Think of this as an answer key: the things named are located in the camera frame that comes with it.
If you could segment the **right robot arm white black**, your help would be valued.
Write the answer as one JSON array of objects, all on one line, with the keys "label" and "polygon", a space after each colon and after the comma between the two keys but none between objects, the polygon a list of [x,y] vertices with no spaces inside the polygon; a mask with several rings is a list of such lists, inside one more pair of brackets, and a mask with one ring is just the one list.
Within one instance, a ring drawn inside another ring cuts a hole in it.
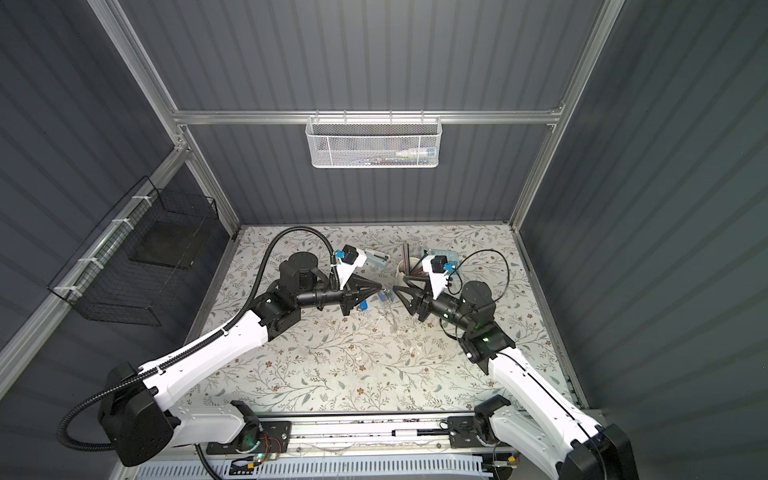
[{"label": "right robot arm white black", "polygon": [[393,289],[408,313],[462,329],[458,343],[467,359],[525,410],[517,412],[500,395],[477,405],[475,428],[483,442],[514,447],[551,479],[638,478],[627,434],[615,424],[601,425],[539,374],[495,322],[496,302],[486,283],[470,281],[454,297],[417,281],[410,277]]}]

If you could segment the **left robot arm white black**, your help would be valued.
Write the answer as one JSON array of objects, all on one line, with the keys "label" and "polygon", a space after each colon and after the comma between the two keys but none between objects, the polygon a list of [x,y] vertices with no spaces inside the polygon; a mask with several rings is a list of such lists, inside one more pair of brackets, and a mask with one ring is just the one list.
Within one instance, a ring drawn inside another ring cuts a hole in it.
[{"label": "left robot arm white black", "polygon": [[276,339],[295,325],[305,308],[337,305],[343,315],[381,290],[358,274],[365,251],[345,246],[334,254],[331,271],[336,287],[317,267],[316,257],[299,252],[283,261],[279,277],[249,301],[245,314],[231,328],[221,326],[139,368],[124,362],[107,375],[109,389],[99,402],[97,419],[120,462],[140,465],[168,447],[237,438],[254,414],[242,403],[221,409],[186,413],[178,401],[203,379],[250,350]]}]

